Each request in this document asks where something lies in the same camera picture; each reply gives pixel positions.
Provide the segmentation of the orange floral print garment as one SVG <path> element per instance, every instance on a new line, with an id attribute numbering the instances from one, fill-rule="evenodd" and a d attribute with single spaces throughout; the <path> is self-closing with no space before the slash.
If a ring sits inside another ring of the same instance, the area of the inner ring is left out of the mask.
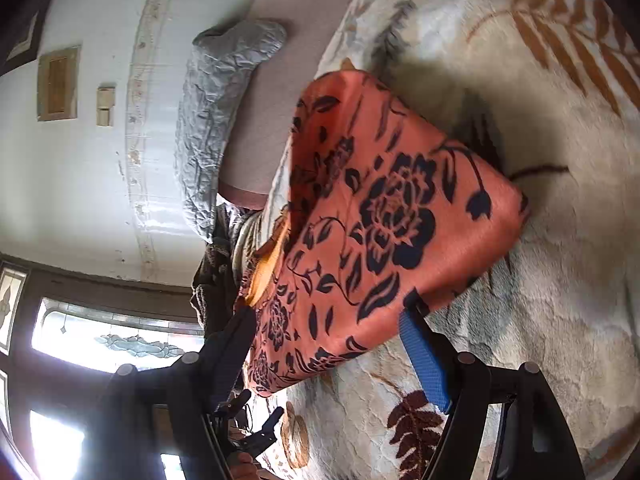
<path id="1" fill-rule="evenodd" d="M 520 236 L 525 195 L 372 75 L 300 96 L 288 199 L 243 276 L 247 385 L 270 396 L 384 344 L 408 304 L 446 307 Z"/>

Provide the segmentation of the dark brown fuzzy garment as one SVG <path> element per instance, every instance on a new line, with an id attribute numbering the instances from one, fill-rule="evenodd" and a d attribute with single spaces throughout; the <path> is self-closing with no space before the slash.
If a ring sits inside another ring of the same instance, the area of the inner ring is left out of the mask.
<path id="1" fill-rule="evenodd" d="M 190 300 L 205 339 L 221 332 L 232 318 L 248 258 L 245 243 L 252 215 L 231 204 L 216 207 L 213 240 L 194 274 Z"/>

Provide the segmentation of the stained glass window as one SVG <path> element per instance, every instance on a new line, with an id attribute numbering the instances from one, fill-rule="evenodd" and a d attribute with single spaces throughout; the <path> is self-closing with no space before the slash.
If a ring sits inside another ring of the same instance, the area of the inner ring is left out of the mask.
<path id="1" fill-rule="evenodd" d="M 116 339 L 195 346 L 190 290 L 1 259 L 1 391 L 17 451 L 39 477 L 75 472 L 88 421 L 119 365 L 173 358 L 117 350 Z"/>

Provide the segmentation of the grey quilted pillow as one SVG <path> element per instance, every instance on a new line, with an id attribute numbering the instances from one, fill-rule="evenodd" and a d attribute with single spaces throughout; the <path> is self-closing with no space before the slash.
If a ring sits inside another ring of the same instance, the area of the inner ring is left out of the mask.
<path id="1" fill-rule="evenodd" d="M 175 176 L 184 218 L 207 244 L 214 240 L 224 151 L 250 78 L 287 39 L 281 24 L 249 20 L 206 29 L 192 41 L 178 106 Z"/>

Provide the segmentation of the pink bed sheet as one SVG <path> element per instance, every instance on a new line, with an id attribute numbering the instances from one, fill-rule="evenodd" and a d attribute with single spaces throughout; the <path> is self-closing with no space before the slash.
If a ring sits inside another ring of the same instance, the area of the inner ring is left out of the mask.
<path id="1" fill-rule="evenodd" d="M 285 45 L 254 71 L 219 174 L 218 193 L 243 208 L 265 207 L 294 108 L 352 0 L 254 0 L 247 17 L 282 25 Z"/>

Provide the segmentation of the beige wall switch plate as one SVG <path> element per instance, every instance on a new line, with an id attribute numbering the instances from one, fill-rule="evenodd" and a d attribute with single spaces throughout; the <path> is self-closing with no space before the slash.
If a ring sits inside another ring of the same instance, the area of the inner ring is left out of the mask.
<path id="1" fill-rule="evenodd" d="M 116 88 L 102 86 L 96 90 L 96 124 L 111 127 L 114 122 Z"/>

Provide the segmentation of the wooden framed wall panel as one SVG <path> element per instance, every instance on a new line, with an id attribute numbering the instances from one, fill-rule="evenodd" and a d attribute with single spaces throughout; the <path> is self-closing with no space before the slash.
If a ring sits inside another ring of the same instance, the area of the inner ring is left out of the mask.
<path id="1" fill-rule="evenodd" d="M 41 55 L 38 60 L 37 118 L 40 122 L 77 117 L 80 47 Z"/>

